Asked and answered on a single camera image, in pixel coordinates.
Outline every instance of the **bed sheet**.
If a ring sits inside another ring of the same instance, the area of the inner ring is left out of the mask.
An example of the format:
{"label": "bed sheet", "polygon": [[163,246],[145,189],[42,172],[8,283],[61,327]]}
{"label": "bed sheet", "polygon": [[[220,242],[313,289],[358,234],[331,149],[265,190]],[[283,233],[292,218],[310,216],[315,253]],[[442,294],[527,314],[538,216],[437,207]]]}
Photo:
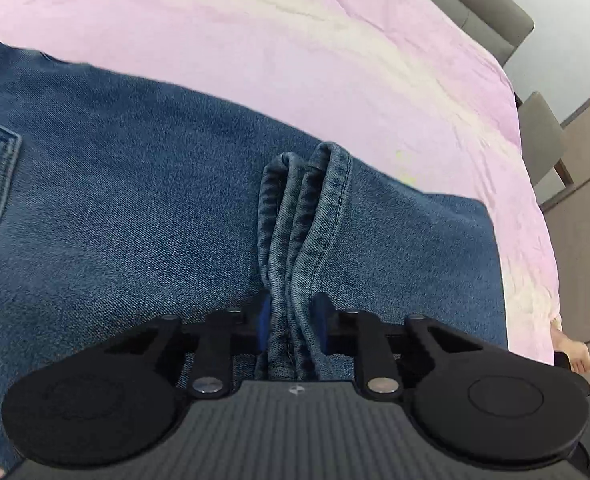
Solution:
{"label": "bed sheet", "polygon": [[556,264],[510,82],[429,0],[0,0],[0,41],[237,102],[419,190],[481,200],[509,348],[552,363]]}

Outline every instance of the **gray upholstered headboard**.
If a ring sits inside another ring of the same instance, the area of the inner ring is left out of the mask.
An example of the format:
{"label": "gray upholstered headboard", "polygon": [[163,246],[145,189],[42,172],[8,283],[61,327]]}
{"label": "gray upholstered headboard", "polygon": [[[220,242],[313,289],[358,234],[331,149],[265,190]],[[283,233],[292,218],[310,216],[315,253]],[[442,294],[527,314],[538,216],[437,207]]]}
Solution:
{"label": "gray upholstered headboard", "polygon": [[501,65],[535,27],[513,0],[432,0]]}

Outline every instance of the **pink bed sheet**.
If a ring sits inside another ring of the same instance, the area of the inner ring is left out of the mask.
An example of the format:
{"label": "pink bed sheet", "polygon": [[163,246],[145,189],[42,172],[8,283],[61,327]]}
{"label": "pink bed sheet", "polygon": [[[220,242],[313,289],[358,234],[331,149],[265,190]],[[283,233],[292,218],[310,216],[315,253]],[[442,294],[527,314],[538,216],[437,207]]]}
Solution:
{"label": "pink bed sheet", "polygon": [[510,350],[552,362],[552,247],[498,63],[429,0],[0,0],[0,41],[243,104],[484,202]]}

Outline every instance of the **jeans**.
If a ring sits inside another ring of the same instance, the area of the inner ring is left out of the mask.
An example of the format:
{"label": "jeans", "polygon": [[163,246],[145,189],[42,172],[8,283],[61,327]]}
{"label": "jeans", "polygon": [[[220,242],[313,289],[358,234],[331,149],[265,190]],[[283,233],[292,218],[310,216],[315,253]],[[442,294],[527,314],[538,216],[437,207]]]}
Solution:
{"label": "jeans", "polygon": [[[0,406],[53,360],[263,286],[275,378],[349,374],[316,346],[317,291],[506,346],[480,203],[421,194],[230,102],[0,43]],[[16,460],[0,420],[0,464]]]}

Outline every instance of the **silver bolt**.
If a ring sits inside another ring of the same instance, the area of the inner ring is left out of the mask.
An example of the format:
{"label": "silver bolt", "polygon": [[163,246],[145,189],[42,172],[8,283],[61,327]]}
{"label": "silver bolt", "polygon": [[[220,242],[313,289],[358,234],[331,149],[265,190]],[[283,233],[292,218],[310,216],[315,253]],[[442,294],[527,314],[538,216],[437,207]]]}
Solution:
{"label": "silver bolt", "polygon": [[394,394],[399,383],[390,377],[375,377],[368,381],[368,389],[376,394]]}
{"label": "silver bolt", "polygon": [[216,394],[224,387],[224,383],[216,377],[200,377],[192,382],[192,387],[202,394]]}

